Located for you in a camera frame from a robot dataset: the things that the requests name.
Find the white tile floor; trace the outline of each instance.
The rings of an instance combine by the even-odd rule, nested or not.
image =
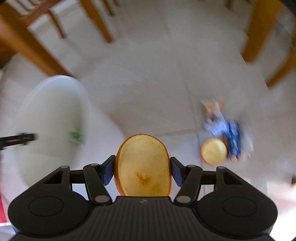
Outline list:
[[[296,189],[289,183],[296,173],[296,81],[293,73],[273,90],[265,85],[264,79],[287,54],[275,33],[255,64],[247,65],[240,50],[252,6],[243,0],[235,1],[232,12],[223,0],[121,0],[120,7],[113,6],[114,17],[94,2],[115,38],[113,44],[104,43],[77,3],[61,17],[67,39],[59,39],[49,24],[35,31],[37,38],[126,137],[152,134],[184,164],[215,169],[199,156],[208,135],[201,128],[200,101],[223,98],[227,117],[245,120],[254,137],[251,157],[225,166],[275,201],[279,219],[273,237],[294,238],[289,224]],[[1,135],[9,133],[23,99],[45,78],[21,55],[13,57],[1,83]],[[203,188],[201,195],[211,188]],[[177,191],[173,185],[172,196]]]

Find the floor tile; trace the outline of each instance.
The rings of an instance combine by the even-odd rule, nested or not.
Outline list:
[[[198,139],[196,132],[174,136],[162,136],[158,139],[165,145],[169,156],[176,157],[184,166],[189,164],[200,166],[201,160],[198,150]],[[170,197],[175,198],[180,188],[172,180]]]
[[[109,58],[81,81],[126,135],[195,128],[173,52],[157,44]]]
[[[193,43],[200,38],[211,38],[232,42],[241,48],[245,25],[225,7],[207,1],[166,1],[165,5],[166,21],[173,37]]]
[[[9,241],[11,237],[15,234],[15,231],[13,230],[12,226],[0,227],[0,232],[1,232],[1,239],[3,241]]]
[[[6,68],[6,75],[27,88],[33,88],[47,76],[25,57],[16,54]]]
[[[10,127],[13,125],[19,106],[2,98],[0,103],[0,136],[11,135]]]
[[[105,16],[103,20],[111,36],[115,39],[114,43],[107,44],[105,42],[101,32],[81,8],[63,17],[64,26],[68,34],[67,38],[68,41],[70,41],[71,48],[92,61],[102,61],[120,52],[127,46],[123,33],[118,26],[118,16],[102,16]]]
[[[5,78],[1,90],[1,97],[19,105],[31,91],[25,85],[10,77]]]
[[[13,148],[8,148],[1,152],[1,194],[4,202],[10,203],[14,198],[24,192],[28,186],[20,177],[15,162]]]
[[[84,76],[91,68],[91,61],[85,58],[83,55],[77,54],[76,51],[70,50],[59,62],[69,71],[73,77],[80,79]]]
[[[154,42],[169,34],[164,9],[159,1],[123,1],[117,13],[130,47]]]
[[[69,50],[71,50],[71,46],[68,45],[67,38],[61,39],[58,31],[52,25],[47,27],[47,31],[35,34],[35,36],[40,44],[42,44],[42,46],[46,48],[46,50],[56,59],[63,57]]]

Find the wooden chair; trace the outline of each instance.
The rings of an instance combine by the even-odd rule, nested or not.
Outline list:
[[[247,30],[249,40],[242,52],[242,57],[246,62],[252,62],[257,58],[276,23],[277,14],[283,7],[281,0],[257,0]],[[295,43],[296,30],[291,52],[275,73],[267,79],[266,85],[268,87],[275,86],[296,69]]]
[[[56,27],[61,38],[65,38],[67,35],[59,23],[55,13],[51,8],[62,0],[11,0],[11,12],[14,13],[14,17],[21,21],[26,27],[31,25],[41,15],[47,14],[52,24]],[[102,0],[103,4],[108,10],[110,15],[113,15],[113,11],[108,4],[107,0]],[[112,37],[109,34],[105,24],[103,23],[99,13],[92,5],[90,0],[80,0],[82,7],[85,9],[88,16],[93,20],[95,25],[102,32],[107,42],[112,42]]]

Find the green object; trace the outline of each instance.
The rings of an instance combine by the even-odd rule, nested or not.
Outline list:
[[[69,131],[70,140],[78,144],[83,144],[83,135],[79,131]]]

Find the chair leg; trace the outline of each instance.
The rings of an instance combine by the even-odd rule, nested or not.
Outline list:
[[[86,11],[86,14],[89,16],[89,18],[94,22],[98,30],[103,34],[106,42],[110,43],[113,41],[107,27],[105,26],[105,23],[103,22],[100,14],[94,7],[94,5],[91,3],[91,0],[79,0],[80,4]]]
[[[296,176],[292,176],[292,182],[291,182],[292,185],[295,185],[296,184]]]
[[[62,74],[71,76],[41,46],[26,26],[13,17],[8,3],[0,5],[0,38],[16,52],[20,52],[49,76]]]
[[[284,64],[281,66],[281,68],[278,69],[275,75],[268,80],[266,85],[268,87],[275,86],[295,68],[296,68],[296,51],[290,53],[290,55],[288,56]]]
[[[9,14],[11,14],[14,18],[16,19],[20,19],[21,15],[19,14],[19,12],[17,10],[15,10],[11,5],[6,5],[5,8],[7,9],[7,11],[9,11]]]
[[[233,0],[225,0],[225,7],[227,7],[229,10],[232,10]]]
[[[48,9],[47,14],[49,15],[52,24],[56,27],[56,29],[59,32],[59,35],[61,36],[62,39],[64,39],[67,35],[65,34],[65,32],[62,29],[62,26],[60,25],[57,17],[55,16],[55,14],[53,13],[53,11],[51,11],[50,9]]]
[[[110,16],[114,16],[114,13],[110,7],[110,4],[108,3],[107,0],[102,0],[103,4],[105,5],[105,7],[107,8],[107,11],[109,13]]]
[[[277,13],[282,6],[280,0],[257,1],[247,30],[249,40],[242,52],[242,57],[246,62],[253,61],[258,56],[265,39],[276,23]]]

